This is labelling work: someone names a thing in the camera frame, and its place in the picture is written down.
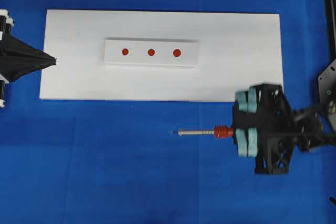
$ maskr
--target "blue fabric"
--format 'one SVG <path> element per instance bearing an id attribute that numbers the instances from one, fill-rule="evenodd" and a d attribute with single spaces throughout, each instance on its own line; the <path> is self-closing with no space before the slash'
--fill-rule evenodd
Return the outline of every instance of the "blue fabric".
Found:
<path id="1" fill-rule="evenodd" d="M 314 101 L 312 81 L 329 62 L 323 0 L 0 6 L 15 20 L 13 35 L 39 49 L 48 8 L 278 13 L 284 89 L 294 108 Z M 335 223 L 331 148 L 295 150 L 289 175 L 256 176 L 255 162 L 238 157 L 231 140 L 170 134 L 230 125 L 230 103 L 41 101 L 39 83 L 35 72 L 9 85 L 0 111 L 1 223 Z"/>

